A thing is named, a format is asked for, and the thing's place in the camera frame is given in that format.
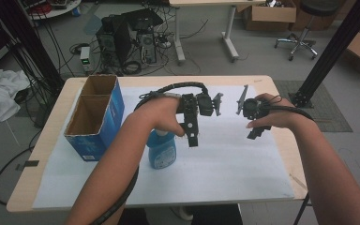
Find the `blue cardboard box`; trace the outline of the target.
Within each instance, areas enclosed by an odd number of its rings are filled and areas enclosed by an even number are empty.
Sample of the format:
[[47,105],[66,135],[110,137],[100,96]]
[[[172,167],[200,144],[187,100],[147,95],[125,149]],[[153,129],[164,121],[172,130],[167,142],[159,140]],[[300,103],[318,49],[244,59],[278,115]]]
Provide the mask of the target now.
[[84,161],[99,161],[121,127],[124,109],[115,75],[89,76],[64,136]]

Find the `black table leg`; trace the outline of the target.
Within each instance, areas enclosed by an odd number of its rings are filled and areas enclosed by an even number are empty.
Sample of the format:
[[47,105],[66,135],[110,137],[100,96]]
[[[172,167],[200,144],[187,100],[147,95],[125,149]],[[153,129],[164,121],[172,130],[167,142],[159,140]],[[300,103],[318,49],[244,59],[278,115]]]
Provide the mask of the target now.
[[301,217],[303,216],[306,208],[308,206],[311,206],[311,202],[310,202],[310,197],[309,197],[309,193],[306,194],[306,197],[304,198],[300,208],[299,208],[299,211],[297,213],[297,216],[293,222],[293,225],[298,225],[299,224],[299,221],[301,219]]

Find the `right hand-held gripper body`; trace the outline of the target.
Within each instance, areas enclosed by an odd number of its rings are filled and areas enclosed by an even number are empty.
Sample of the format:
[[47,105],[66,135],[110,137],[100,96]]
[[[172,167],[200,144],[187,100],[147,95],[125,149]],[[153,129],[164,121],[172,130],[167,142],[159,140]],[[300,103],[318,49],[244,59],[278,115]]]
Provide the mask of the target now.
[[256,120],[269,114],[269,102],[267,100],[258,100],[255,98],[247,98],[248,85],[244,86],[244,90],[237,100],[237,114],[242,113],[248,120]]

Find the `white desk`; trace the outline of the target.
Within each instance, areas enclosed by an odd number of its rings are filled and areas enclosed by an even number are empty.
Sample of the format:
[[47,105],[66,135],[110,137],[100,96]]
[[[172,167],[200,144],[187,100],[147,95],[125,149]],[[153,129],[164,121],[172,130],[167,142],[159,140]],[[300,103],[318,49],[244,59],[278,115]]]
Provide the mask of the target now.
[[175,8],[174,19],[174,48],[177,55],[177,62],[183,65],[186,62],[185,53],[183,51],[180,40],[180,8],[193,6],[208,6],[208,5],[223,5],[229,6],[229,15],[226,30],[221,33],[221,38],[224,45],[230,53],[230,59],[235,62],[239,59],[239,54],[231,40],[231,33],[233,30],[233,20],[235,16],[236,7],[238,5],[255,5],[263,3],[265,0],[169,0],[170,6]]

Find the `black computer tower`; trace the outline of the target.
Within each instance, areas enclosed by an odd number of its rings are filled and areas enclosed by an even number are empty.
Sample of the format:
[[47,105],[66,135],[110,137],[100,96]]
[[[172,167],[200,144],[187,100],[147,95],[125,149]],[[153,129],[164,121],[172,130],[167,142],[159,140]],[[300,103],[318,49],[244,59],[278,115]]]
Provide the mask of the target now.
[[102,62],[108,66],[123,66],[131,48],[126,18],[123,15],[102,18],[96,37]]

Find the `light wooden table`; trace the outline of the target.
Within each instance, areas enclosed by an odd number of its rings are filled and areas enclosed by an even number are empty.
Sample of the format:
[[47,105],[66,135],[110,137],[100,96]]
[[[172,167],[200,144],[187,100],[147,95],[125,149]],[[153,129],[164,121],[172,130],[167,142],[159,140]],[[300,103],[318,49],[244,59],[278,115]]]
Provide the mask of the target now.
[[[21,177],[7,203],[10,212],[40,211],[33,209],[32,204],[38,194],[48,159],[58,141],[59,133],[68,125],[74,111],[76,101],[81,93],[87,78],[70,78],[66,81],[59,98],[57,99],[50,117],[39,136],[33,150],[31,160],[39,160],[37,167],[27,167],[22,171]],[[199,76],[197,82],[208,85],[248,85],[247,97],[253,98],[262,93],[276,95],[278,90],[273,80],[267,75],[246,76]],[[297,144],[293,134],[284,128],[273,127],[273,137],[286,172],[289,175],[295,197],[290,200],[302,200],[308,191],[306,179],[301,165]],[[197,204],[240,203],[240,202],[213,202]],[[69,208],[54,208],[41,210],[68,210]]]

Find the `round white table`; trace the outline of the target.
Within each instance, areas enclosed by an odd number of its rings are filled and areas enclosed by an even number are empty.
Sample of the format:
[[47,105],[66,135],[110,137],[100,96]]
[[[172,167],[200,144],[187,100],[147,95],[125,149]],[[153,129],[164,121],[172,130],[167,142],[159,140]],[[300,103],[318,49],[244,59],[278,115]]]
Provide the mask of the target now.
[[44,20],[72,12],[80,15],[82,0],[19,0],[31,20]]

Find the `office stool with wheels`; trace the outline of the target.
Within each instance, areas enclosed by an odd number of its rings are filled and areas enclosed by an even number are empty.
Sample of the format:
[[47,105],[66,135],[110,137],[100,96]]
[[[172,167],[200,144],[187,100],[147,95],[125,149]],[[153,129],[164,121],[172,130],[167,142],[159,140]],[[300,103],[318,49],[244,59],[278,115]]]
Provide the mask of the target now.
[[306,36],[310,31],[311,25],[316,17],[332,16],[339,9],[338,0],[301,0],[300,9],[306,14],[310,15],[307,25],[299,37],[295,33],[290,33],[286,38],[278,38],[274,47],[276,48],[280,42],[292,43],[293,49],[290,51],[288,60],[292,61],[295,52],[301,47],[309,50],[312,53],[311,59],[314,60],[318,53],[313,49],[314,40],[306,40]]

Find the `black tape strip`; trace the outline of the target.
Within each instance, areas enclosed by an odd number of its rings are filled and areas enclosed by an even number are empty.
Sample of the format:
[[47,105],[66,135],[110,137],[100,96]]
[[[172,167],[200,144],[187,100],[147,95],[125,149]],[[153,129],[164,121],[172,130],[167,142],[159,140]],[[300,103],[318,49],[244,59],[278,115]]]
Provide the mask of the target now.
[[23,171],[27,167],[37,167],[39,164],[39,160],[26,160],[24,164],[18,164],[16,166],[16,171]]

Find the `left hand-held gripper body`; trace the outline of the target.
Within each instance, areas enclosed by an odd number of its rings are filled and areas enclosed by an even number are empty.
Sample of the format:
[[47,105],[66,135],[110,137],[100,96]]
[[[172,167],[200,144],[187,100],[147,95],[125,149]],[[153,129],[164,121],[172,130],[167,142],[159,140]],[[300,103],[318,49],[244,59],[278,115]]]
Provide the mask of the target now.
[[222,93],[217,93],[214,97],[204,93],[198,95],[184,94],[180,97],[180,105],[176,112],[184,115],[184,122],[186,123],[196,122],[199,114],[211,116],[216,113],[216,116],[220,116],[222,97]]

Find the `person's right hand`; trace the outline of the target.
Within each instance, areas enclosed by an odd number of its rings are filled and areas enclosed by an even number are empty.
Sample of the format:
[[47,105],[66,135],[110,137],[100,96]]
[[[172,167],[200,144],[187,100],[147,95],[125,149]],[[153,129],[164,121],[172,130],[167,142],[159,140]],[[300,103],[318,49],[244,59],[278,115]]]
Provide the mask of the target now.
[[[283,99],[279,96],[273,96],[271,94],[260,94],[256,96],[258,100],[267,100],[273,105],[292,107],[293,105],[287,99]],[[293,129],[296,122],[299,120],[299,115],[294,112],[288,111],[271,111],[263,118],[250,121],[247,124],[247,128],[259,128],[265,126],[273,126],[276,128],[288,128]]]

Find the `grey computer tower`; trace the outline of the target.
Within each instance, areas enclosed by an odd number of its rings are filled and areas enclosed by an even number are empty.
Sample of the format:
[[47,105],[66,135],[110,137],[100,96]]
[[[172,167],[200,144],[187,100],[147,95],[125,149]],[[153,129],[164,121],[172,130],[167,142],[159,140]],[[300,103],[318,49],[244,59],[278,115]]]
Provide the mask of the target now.
[[142,61],[145,64],[155,64],[157,62],[157,56],[154,34],[151,32],[139,32],[137,39],[141,47]]

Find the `blue bottle with white cap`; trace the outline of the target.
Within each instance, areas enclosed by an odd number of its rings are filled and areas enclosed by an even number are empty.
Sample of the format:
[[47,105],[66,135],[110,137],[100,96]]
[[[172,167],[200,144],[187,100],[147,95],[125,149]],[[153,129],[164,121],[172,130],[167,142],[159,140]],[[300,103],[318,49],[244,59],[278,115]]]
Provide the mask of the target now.
[[176,160],[174,134],[154,129],[148,138],[148,159],[153,169],[159,170],[171,166]]

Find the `white sheet mat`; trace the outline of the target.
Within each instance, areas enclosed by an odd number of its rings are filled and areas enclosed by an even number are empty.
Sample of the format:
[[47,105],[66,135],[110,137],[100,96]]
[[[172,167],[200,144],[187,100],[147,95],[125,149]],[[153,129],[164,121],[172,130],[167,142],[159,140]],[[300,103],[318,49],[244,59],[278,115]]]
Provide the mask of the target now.
[[[145,147],[127,207],[289,200],[291,181],[274,140],[274,129],[247,138],[248,120],[237,115],[244,85],[208,85],[222,93],[220,116],[199,116],[199,145],[175,137],[176,161],[155,170]],[[69,208],[97,162],[85,162],[65,139],[64,127],[48,159],[33,209]]]

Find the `person's left hand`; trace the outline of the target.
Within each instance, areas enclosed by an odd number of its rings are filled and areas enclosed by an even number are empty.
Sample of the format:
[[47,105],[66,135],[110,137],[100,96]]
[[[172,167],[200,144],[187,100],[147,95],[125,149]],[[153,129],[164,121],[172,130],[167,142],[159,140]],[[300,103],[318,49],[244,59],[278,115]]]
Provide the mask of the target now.
[[161,131],[170,131],[182,137],[185,131],[176,119],[176,112],[179,106],[179,99],[175,97],[159,97],[149,100],[134,113],[141,119],[141,124],[148,128]]

